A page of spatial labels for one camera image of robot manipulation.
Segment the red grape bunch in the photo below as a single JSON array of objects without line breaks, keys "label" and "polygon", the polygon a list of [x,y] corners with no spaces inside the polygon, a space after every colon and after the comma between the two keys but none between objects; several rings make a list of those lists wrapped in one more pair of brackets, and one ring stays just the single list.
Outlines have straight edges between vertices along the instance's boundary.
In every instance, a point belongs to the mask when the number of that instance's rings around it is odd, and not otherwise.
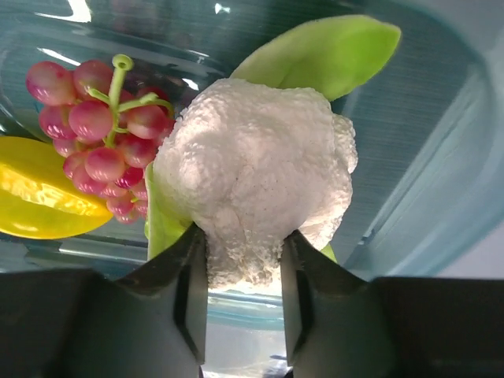
[{"label": "red grape bunch", "polygon": [[124,89],[133,67],[123,54],[111,65],[89,60],[73,70],[41,61],[25,77],[29,94],[43,105],[39,126],[65,158],[65,175],[79,191],[105,199],[122,224],[146,216],[145,170],[175,124],[162,90]]}]

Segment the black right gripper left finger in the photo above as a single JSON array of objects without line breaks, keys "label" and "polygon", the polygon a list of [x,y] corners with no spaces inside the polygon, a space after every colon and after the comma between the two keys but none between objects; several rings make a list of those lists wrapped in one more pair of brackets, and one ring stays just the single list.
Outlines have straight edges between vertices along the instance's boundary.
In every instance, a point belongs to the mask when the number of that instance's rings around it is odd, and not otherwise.
[{"label": "black right gripper left finger", "polygon": [[206,237],[191,226],[119,280],[90,269],[1,276],[4,377],[199,377]]}]

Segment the white cauliflower with leaves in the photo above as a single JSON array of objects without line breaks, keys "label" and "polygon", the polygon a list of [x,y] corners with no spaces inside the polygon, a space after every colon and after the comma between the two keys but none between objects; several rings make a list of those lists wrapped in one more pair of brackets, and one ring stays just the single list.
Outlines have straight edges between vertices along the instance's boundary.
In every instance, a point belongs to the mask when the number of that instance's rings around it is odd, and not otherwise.
[{"label": "white cauliflower with leaves", "polygon": [[327,250],[351,203],[355,130],[331,104],[375,76],[400,39],[365,15],[308,21],[202,91],[146,168],[148,257],[196,224],[211,290],[278,295],[284,240],[299,231]]}]

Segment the yellow starfruit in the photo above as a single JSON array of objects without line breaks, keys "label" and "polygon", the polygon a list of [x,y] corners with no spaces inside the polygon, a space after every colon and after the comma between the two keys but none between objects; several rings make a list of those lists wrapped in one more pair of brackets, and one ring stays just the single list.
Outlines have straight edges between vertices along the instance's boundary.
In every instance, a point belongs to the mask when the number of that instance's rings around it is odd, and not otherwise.
[{"label": "yellow starfruit", "polygon": [[98,197],[78,191],[65,159],[50,144],[1,137],[1,232],[29,239],[62,239],[101,227],[113,215]]}]

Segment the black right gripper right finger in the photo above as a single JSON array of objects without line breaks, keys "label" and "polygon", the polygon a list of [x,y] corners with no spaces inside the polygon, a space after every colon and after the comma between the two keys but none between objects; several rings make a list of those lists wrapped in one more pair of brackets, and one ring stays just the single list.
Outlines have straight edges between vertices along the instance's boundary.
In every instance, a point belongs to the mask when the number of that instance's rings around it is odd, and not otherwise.
[{"label": "black right gripper right finger", "polygon": [[287,362],[294,377],[500,377],[500,280],[365,281],[299,232],[280,259]]}]

